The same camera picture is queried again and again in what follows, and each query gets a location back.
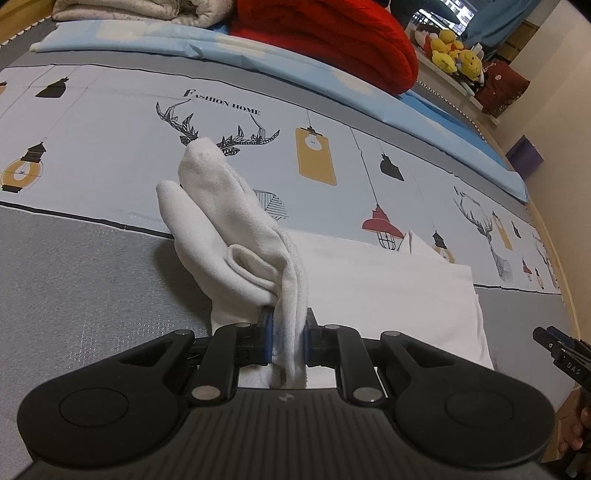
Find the red blanket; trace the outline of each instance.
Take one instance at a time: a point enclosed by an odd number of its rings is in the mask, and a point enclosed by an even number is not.
[[[418,77],[413,45],[372,0],[238,0],[231,33],[329,63],[388,93]]]

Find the white towel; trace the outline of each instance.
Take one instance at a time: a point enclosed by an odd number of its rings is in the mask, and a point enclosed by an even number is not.
[[[308,293],[290,238],[210,139],[187,146],[178,177],[182,187],[169,180],[158,184],[158,204],[179,259],[212,300],[212,330],[256,323],[262,306],[274,306],[273,364],[285,371],[281,386],[303,388]],[[242,369],[239,385],[277,387],[276,373]]]
[[[309,306],[320,325],[350,326],[375,339],[398,330],[492,368],[470,267],[449,264],[412,232],[397,252],[312,233],[289,235],[306,268]],[[309,368],[307,386],[334,387],[335,374]]]

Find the lantern print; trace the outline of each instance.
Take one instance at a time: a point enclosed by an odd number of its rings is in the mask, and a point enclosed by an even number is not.
[[[46,149],[41,142],[30,147],[23,157],[6,167],[0,178],[2,191],[18,193],[33,185],[43,172],[41,156],[45,152]]]
[[[443,237],[435,231],[433,234],[433,240],[435,241],[435,245],[433,245],[433,249],[445,258],[449,263],[456,263],[456,260],[453,258],[452,252],[448,249]]]

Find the gray fabric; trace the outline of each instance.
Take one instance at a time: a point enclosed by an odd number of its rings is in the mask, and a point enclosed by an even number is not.
[[[550,353],[534,342],[532,332],[553,325],[574,335],[562,298],[492,288],[476,288],[476,293],[495,369],[534,386],[558,410],[574,382],[553,365]]]
[[[44,20],[14,40],[9,41],[8,44],[0,47],[0,70],[8,67],[13,61],[28,52],[32,43],[43,40],[56,27],[55,22]]]
[[[27,392],[177,328],[206,336],[211,302],[171,240],[4,207],[0,225],[4,479],[26,465],[6,422]]]
[[[446,153],[350,107],[273,77],[211,61],[117,51],[27,53],[13,65],[36,66],[48,64],[95,64],[115,68],[146,70],[149,72],[172,73],[191,78],[220,80],[253,92],[260,92],[280,98],[343,122],[346,125],[367,132],[370,135],[413,153],[423,160],[457,175],[467,184],[500,203],[521,219],[531,222],[530,216],[522,203],[481,177],[469,167],[454,160]]]

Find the purple box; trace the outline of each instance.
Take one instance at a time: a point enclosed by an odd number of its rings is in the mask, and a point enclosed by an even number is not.
[[[536,168],[544,161],[542,155],[535,149],[529,140],[521,137],[507,152],[507,160],[513,165],[515,171],[526,180]]]

